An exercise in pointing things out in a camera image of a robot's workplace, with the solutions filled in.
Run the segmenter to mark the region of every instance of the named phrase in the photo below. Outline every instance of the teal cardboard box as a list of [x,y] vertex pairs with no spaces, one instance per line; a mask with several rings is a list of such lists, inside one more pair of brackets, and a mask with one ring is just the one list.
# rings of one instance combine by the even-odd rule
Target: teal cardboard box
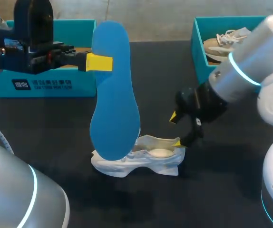
[[[9,27],[13,21],[7,21]],[[91,48],[95,20],[55,20],[54,40]],[[77,68],[59,68],[38,75],[4,70],[0,73],[0,97],[94,97],[96,82],[93,72]]]
[[209,74],[217,67],[209,65],[203,41],[215,38],[216,34],[225,34],[230,29],[241,29],[247,27],[250,31],[256,28],[265,16],[241,16],[241,17],[197,17],[194,19],[191,51],[194,60],[195,71],[199,83],[203,83]]

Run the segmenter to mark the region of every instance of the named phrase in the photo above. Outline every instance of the black table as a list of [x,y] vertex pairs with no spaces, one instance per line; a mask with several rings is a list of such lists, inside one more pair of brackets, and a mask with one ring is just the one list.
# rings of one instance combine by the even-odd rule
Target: black table
[[[188,119],[168,122],[176,91],[197,85],[189,46],[131,44],[141,135],[174,138],[190,130]],[[146,168],[123,179],[96,171],[89,136],[95,104],[94,98],[0,99],[0,129],[15,154],[67,193],[69,228],[267,227],[261,173],[273,127],[259,117],[256,95],[204,126],[204,142],[186,150],[178,177]]]

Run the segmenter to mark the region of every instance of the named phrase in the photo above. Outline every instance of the shoe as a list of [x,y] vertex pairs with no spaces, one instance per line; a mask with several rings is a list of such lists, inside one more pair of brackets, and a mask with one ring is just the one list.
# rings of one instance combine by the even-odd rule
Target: shoe
[[216,38],[203,42],[205,54],[214,61],[223,62],[250,33],[251,31],[244,27],[239,30],[228,30],[225,35],[217,34]]
[[168,176],[178,175],[178,165],[183,161],[185,148],[173,145],[180,139],[159,139],[144,135],[137,139],[133,151],[117,161],[108,161],[93,151],[91,163],[98,171],[113,177],[125,177],[138,167],[148,167],[152,171]]

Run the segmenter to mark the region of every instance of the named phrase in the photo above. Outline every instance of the floor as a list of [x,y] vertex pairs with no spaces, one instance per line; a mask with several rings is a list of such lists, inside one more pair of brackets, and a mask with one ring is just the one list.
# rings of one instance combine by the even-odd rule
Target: floor
[[[0,0],[12,19],[16,0]],[[50,0],[57,19],[116,20],[131,41],[185,40],[196,16],[273,14],[273,0]]]

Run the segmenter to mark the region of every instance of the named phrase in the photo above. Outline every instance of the yellow clip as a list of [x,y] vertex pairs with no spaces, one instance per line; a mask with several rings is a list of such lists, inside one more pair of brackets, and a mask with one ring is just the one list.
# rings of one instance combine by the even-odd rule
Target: yellow clip
[[173,113],[173,115],[171,116],[171,118],[170,118],[170,122],[172,122],[172,120],[174,119],[176,117],[176,112],[174,111],[174,113]]
[[181,141],[179,140],[179,141],[177,141],[175,144],[173,144],[173,146],[175,146],[175,147],[181,147],[182,145],[181,145]]
[[106,56],[97,56],[92,52],[87,54],[86,71],[112,71],[113,58]]
[[175,144],[173,144],[174,147],[181,147],[186,148],[186,146],[181,145],[181,140],[178,140]]

